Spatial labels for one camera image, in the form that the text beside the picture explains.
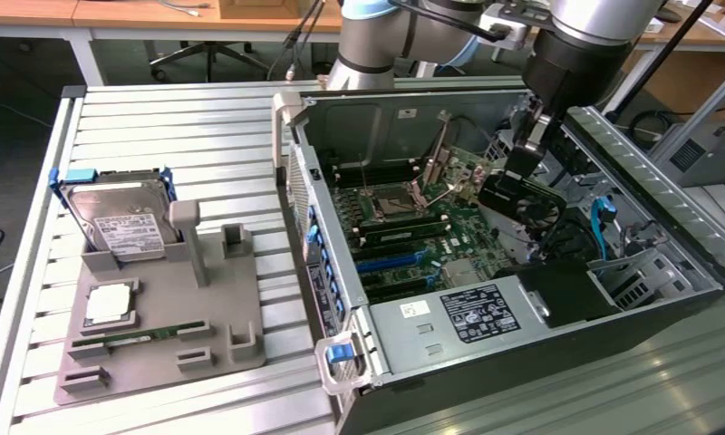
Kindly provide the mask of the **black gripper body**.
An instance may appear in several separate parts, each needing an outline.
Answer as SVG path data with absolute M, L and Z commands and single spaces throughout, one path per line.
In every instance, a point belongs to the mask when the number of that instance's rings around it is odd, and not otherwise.
M 514 130 L 505 170 L 526 178 L 561 131 L 566 111 L 604 96 L 633 44 L 581 41 L 561 32 L 540 32 L 524 68 L 532 99 Z

